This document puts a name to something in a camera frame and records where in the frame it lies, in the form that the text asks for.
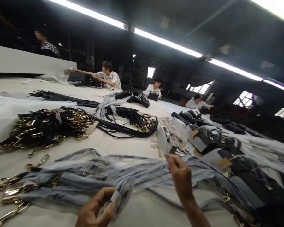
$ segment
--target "paper tag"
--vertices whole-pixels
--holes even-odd
[[[95,128],[96,128],[96,126],[97,126],[98,123],[99,123],[98,121],[95,121],[95,122],[91,125],[91,127],[87,130],[86,134],[88,134],[88,135],[92,134],[92,132],[95,130]]]
[[[221,167],[221,169],[226,169],[227,167],[232,166],[232,162],[229,161],[227,158],[223,158],[218,161],[218,165]]]
[[[153,148],[153,149],[158,148],[158,147],[160,147],[160,144],[158,144],[158,143],[151,145],[151,148]]]
[[[192,138],[194,138],[198,133],[199,133],[199,131],[198,131],[197,129],[195,129],[195,130],[192,132]]]

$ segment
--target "hand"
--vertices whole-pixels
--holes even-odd
[[[166,154],[165,157],[181,203],[183,204],[192,200],[194,201],[191,169],[178,155]]]
[[[97,220],[100,208],[108,202],[115,192],[115,188],[102,188],[82,208],[75,227],[106,227],[114,217],[116,202],[109,204]]]

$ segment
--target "white wall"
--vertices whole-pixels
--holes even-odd
[[[0,73],[62,73],[77,63],[0,46]]]

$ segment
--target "plastic bag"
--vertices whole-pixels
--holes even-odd
[[[0,141],[5,140],[9,136],[18,120],[18,114],[72,105],[77,105],[77,103],[0,97]]]

